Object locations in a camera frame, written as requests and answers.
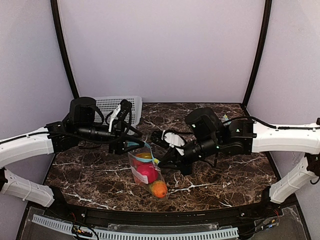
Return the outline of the red toy pepper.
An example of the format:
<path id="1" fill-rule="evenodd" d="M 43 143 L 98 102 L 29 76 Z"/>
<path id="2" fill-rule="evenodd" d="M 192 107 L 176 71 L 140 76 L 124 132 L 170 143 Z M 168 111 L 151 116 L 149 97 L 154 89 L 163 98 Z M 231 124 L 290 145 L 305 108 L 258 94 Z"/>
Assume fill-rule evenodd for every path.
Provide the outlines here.
<path id="1" fill-rule="evenodd" d="M 141 152 L 135 155 L 136 159 L 141 162 L 149 162 L 153 159 L 150 152 Z"/>

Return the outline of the pink toy fruit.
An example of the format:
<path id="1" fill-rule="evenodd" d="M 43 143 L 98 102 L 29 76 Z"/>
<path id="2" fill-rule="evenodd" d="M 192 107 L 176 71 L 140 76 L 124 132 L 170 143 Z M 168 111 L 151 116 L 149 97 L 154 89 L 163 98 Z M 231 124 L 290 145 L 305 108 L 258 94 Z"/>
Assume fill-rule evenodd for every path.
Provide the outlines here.
<path id="1" fill-rule="evenodd" d="M 159 176 L 158 171 L 153 163 L 140 164 L 137 167 L 137 172 L 142 176 L 147 177 L 148 184 L 153 183 Z"/>

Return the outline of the clear zip bag blue zipper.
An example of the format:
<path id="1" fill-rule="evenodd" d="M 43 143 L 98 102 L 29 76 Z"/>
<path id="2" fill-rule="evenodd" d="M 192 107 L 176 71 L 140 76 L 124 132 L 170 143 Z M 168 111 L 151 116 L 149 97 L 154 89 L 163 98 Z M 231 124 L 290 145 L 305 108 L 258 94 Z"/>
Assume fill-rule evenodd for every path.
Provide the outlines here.
<path id="1" fill-rule="evenodd" d="M 166 199 L 167 184 L 158 167 L 160 161 L 154 157 L 150 145 L 144 142 L 144 146 L 140 147 L 135 142 L 128 142 L 127 146 L 133 148 L 128 152 L 128 159 L 134 182 L 145 188 L 157 200 Z"/>

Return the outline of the orange green toy mango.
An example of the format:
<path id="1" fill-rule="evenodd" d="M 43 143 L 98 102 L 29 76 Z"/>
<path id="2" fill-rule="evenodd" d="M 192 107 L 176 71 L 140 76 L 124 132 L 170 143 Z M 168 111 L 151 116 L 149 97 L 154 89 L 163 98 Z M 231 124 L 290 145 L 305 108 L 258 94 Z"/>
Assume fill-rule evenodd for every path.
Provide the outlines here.
<path id="1" fill-rule="evenodd" d="M 151 194 L 159 199 L 166 197 L 168 193 L 167 185 L 162 180 L 156 180 L 149 186 Z"/>

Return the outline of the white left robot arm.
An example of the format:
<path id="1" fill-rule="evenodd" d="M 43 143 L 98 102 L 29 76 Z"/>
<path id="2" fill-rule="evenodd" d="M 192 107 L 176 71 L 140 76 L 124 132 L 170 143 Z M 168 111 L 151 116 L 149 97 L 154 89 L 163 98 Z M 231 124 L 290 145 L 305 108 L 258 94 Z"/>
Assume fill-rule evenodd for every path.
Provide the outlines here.
<path id="1" fill-rule="evenodd" d="M 144 147 L 133 118 L 141 106 L 134 97 L 109 98 L 109 111 L 99 108 L 98 100 L 79 97 L 70 102 L 62 121 L 0 142 L 0 192 L 39 204 L 45 208 L 61 207 L 66 200 L 58 187 L 40 185 L 22 178 L 6 166 L 40 155 L 61 153 L 80 142 L 108 145 L 110 154 L 122 155 Z"/>

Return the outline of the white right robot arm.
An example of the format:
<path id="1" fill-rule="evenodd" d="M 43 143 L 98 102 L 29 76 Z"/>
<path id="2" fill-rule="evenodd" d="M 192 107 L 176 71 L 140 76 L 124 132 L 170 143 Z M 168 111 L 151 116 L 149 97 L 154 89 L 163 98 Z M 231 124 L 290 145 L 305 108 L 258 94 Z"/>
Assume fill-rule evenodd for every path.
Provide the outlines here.
<path id="1" fill-rule="evenodd" d="M 320 122 L 302 125 L 270 124 L 253 116 L 222 121 L 209 107 L 197 108 L 185 117 L 195 139 L 186 142 L 181 133 L 164 130 L 160 145 L 171 148 L 162 163 L 172 162 L 183 174 L 194 162 L 223 153 L 229 156 L 263 152 L 302 152 L 299 163 L 278 182 L 266 188 L 266 200 L 281 204 L 303 185 L 320 176 Z"/>

